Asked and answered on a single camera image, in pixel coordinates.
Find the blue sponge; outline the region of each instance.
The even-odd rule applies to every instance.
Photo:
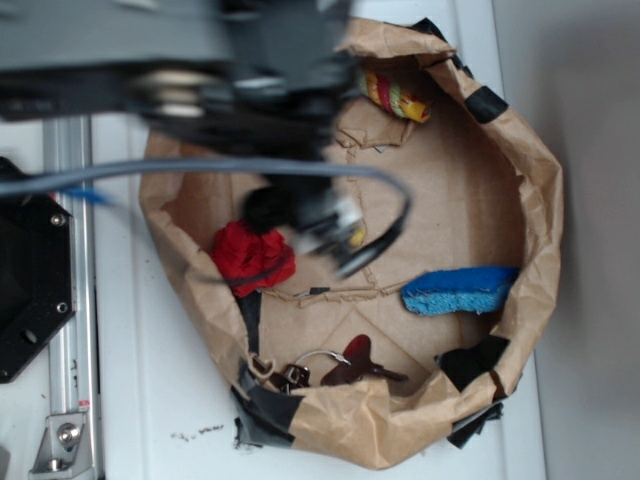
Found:
[[[426,273],[404,286],[402,300],[420,315],[493,312],[506,301],[519,271],[517,267],[472,267]]]

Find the key ring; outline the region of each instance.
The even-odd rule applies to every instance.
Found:
[[[314,350],[312,352],[305,353],[293,363],[294,365],[299,365],[300,362],[306,360],[309,357],[312,357],[313,355],[329,355],[330,357],[333,357],[334,360],[337,360],[340,363],[344,363],[347,366],[351,365],[351,362],[347,360],[344,355],[338,352],[334,352],[333,350]]]
[[[351,365],[351,362],[347,360],[344,355],[332,350],[314,350],[309,353],[305,353],[298,358],[294,363],[290,363],[285,367],[282,373],[274,372],[269,377],[269,381],[282,393],[289,395],[291,390],[296,388],[309,387],[309,378],[311,377],[311,371],[308,367],[300,365],[300,362],[306,360],[313,355],[328,355],[339,363],[347,366]]]

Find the red cloth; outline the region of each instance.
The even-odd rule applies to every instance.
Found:
[[[231,291],[239,298],[246,297],[257,288],[284,282],[296,271],[293,249],[284,243],[279,232],[271,230],[258,235],[243,221],[229,222],[216,232],[211,260],[228,281],[242,282],[242,279],[275,268],[274,272],[254,282],[231,285]]]

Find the brown paper bag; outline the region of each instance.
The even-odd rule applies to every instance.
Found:
[[[516,112],[471,78],[454,49],[431,33],[437,29],[427,30],[369,20],[351,25],[345,48],[366,57],[370,68],[403,76],[433,106],[427,123],[409,125],[362,98],[337,122],[331,161],[387,170],[415,197],[401,238],[349,279],[336,281],[322,259],[299,257],[291,279],[262,292],[259,324],[255,315],[246,324],[231,292],[212,283],[220,275],[209,252],[216,230],[238,218],[241,199],[263,181],[217,174],[143,178],[140,201],[158,253],[232,387],[247,441],[374,469],[395,465],[510,395],[549,320],[560,272],[560,166]],[[380,153],[375,145],[387,148]],[[157,133],[146,152],[210,154]],[[365,242],[376,238],[399,200],[367,179],[337,184],[360,203]],[[521,267],[502,311],[425,318],[402,305],[399,290],[415,277],[479,265]],[[314,287],[328,290],[300,295]],[[312,357],[306,363],[312,387],[284,395],[254,368],[252,355],[279,371],[312,350],[343,351],[362,333],[372,339],[373,360],[409,375],[409,382],[365,378],[320,387],[335,363]]]

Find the bolt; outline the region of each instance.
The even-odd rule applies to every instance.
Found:
[[[47,470],[50,472],[59,472],[64,469],[64,462],[61,458],[52,458],[47,461]]]
[[[58,440],[63,445],[68,445],[74,440],[79,439],[80,437],[80,429],[76,427],[73,423],[65,423],[58,428]]]
[[[205,114],[199,105],[189,105],[186,103],[167,102],[159,107],[159,112],[168,117],[198,118]]]
[[[53,225],[54,227],[61,227],[65,223],[67,223],[67,219],[64,215],[56,213],[51,217],[51,225]]]

